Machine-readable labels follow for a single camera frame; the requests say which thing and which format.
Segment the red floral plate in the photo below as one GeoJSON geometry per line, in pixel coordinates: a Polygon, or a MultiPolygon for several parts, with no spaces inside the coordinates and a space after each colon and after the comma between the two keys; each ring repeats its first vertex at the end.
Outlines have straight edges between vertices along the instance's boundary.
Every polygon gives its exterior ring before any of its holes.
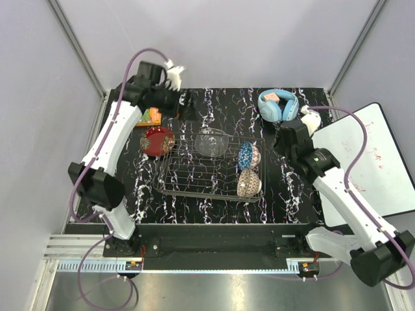
{"type": "Polygon", "coordinates": [[[176,143],[172,130],[157,126],[141,135],[140,149],[148,156],[158,157],[169,153],[176,143]]]}

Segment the blue triangle pattern bowl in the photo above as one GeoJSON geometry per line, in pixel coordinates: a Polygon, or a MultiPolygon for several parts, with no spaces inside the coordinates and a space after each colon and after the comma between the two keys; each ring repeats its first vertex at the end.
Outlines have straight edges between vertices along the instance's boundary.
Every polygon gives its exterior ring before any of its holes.
{"type": "Polygon", "coordinates": [[[258,147],[248,141],[244,142],[239,150],[238,166],[240,170],[254,169],[261,161],[258,147]]]}

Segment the clear glass bowl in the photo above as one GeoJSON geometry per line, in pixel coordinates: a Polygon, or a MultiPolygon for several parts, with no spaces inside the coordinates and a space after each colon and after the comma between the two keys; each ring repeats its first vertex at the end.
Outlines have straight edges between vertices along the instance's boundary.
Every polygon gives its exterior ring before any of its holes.
{"type": "Polygon", "coordinates": [[[195,150],[207,157],[222,156],[228,148],[229,135],[222,130],[204,128],[196,135],[195,150]]]}

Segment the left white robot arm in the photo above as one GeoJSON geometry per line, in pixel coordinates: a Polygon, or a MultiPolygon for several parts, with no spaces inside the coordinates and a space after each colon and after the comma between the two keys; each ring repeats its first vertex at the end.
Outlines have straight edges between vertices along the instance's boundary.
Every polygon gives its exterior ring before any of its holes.
{"type": "Polygon", "coordinates": [[[176,117],[186,103],[180,102],[184,66],[167,60],[163,65],[140,62],[136,75],[124,76],[115,89],[117,100],[112,102],[96,141],[80,163],[71,163],[68,174],[73,182],[69,199],[71,217],[75,197],[91,203],[94,215],[102,218],[110,234],[119,239],[117,249],[127,257],[134,256],[140,241],[133,236],[136,229],[126,211],[125,186],[115,178],[121,151],[130,133],[148,108],[158,108],[170,117],[176,117]]]}

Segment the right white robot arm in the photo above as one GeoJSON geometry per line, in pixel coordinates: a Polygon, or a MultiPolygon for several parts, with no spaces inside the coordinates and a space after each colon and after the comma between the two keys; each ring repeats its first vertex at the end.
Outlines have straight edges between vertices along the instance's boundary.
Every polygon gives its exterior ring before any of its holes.
{"type": "Polygon", "coordinates": [[[381,217],[347,182],[339,161],[325,148],[315,148],[307,125],[302,121],[283,122],[279,144],[295,172],[324,195],[353,231],[340,235],[325,227],[315,227],[294,241],[303,257],[315,251],[349,265],[365,285],[373,287],[407,266],[414,236],[399,232],[381,217]]]}

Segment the beige patterned bowl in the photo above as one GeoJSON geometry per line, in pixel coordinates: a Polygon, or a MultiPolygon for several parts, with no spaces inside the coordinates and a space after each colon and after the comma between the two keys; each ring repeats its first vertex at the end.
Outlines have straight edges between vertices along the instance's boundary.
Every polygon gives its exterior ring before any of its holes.
{"type": "Polygon", "coordinates": [[[259,176],[250,168],[244,169],[238,179],[237,195],[240,197],[252,197],[261,191],[262,182],[259,176]]]}

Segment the wire dish rack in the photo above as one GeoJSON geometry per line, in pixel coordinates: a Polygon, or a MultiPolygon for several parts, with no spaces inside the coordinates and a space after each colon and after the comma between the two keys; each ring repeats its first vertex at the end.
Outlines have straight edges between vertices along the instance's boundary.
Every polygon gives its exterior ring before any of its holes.
{"type": "Polygon", "coordinates": [[[235,202],[257,202],[265,195],[265,140],[229,135],[228,148],[222,156],[207,157],[195,150],[198,133],[173,133],[176,143],[172,150],[159,156],[153,187],[171,196],[209,198],[235,202]],[[242,170],[238,166],[239,150],[244,142],[256,145],[260,163],[252,169],[262,182],[261,191],[252,197],[237,195],[237,183],[242,170]]]}

